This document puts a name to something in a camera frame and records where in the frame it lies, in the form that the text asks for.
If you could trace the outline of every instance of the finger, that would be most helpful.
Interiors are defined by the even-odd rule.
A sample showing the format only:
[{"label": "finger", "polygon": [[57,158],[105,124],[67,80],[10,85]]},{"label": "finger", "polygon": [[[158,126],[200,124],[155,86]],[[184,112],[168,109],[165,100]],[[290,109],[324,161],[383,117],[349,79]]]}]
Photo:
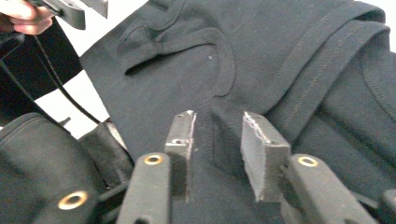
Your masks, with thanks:
[{"label": "finger", "polygon": [[10,18],[9,20],[12,23],[18,25],[36,25],[53,17],[53,14],[46,7],[38,7],[36,12],[37,16],[33,20],[23,20],[16,18]]},{"label": "finger", "polygon": [[0,15],[0,31],[3,32],[13,32],[14,24],[9,21],[8,16]]},{"label": "finger", "polygon": [[14,25],[14,30],[26,35],[40,35],[52,25],[52,19],[42,21],[38,25]]},{"label": "finger", "polygon": [[36,16],[35,8],[22,0],[0,0],[0,13],[26,20],[32,20]]}]

